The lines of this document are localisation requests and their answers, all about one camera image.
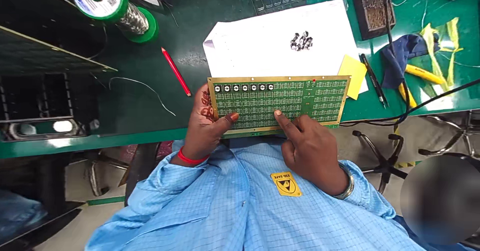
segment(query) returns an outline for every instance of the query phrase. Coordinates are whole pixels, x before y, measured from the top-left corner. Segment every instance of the green spool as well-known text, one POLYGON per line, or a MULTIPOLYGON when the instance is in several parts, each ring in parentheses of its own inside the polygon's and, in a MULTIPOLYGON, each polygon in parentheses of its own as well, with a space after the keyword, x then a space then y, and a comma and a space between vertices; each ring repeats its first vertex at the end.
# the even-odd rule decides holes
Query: green spool
MULTIPOLYGON (((105 23, 118 23, 127 13, 129 2, 128 0, 74 0, 78 9, 86 16, 104 21, 105 23), (101 6, 110 8, 102 14, 101 6)), ((144 43, 155 39, 159 35, 159 23, 154 16, 146 9, 137 7, 137 9, 145 16, 148 22, 148 29, 143 34, 135 34, 132 32, 122 31, 123 35, 132 42, 144 43)))

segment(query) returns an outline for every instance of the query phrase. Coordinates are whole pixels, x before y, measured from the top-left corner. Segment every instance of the fingernail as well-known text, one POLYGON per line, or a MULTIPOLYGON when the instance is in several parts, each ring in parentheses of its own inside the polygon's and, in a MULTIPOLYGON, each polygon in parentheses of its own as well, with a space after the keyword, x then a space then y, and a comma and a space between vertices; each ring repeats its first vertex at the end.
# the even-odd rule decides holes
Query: fingernail
POLYGON ((236 122, 239 119, 239 114, 236 113, 236 112, 230 113, 230 114, 225 116, 225 119, 227 119, 231 123, 236 122))

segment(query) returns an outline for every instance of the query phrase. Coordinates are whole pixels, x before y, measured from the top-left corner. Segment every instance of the yellow esd label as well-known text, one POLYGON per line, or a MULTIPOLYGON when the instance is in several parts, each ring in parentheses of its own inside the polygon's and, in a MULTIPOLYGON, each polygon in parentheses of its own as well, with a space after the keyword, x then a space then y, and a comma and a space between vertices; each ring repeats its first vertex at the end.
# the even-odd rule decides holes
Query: yellow esd label
POLYGON ((270 176, 281 196, 299 197, 302 195, 291 172, 272 173, 270 176))

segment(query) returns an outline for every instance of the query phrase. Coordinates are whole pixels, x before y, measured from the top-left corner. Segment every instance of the circuit board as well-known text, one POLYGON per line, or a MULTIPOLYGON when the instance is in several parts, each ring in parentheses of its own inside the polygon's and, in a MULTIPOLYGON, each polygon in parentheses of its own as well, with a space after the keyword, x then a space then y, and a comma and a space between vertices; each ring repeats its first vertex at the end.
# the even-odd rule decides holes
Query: circuit board
POLYGON ((321 125, 338 128, 350 76, 209 77, 215 119, 239 113, 223 138, 282 133, 274 118, 307 114, 321 125))

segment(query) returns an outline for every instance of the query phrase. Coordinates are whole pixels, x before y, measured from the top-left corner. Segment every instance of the solder wire spool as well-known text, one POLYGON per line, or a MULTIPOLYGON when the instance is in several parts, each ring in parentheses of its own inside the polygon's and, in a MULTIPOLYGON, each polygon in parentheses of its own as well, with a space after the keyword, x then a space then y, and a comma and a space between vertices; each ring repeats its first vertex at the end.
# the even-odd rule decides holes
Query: solder wire spool
POLYGON ((159 24, 144 8, 128 0, 75 0, 86 16, 106 23, 114 23, 132 42, 144 43, 159 35, 159 24))

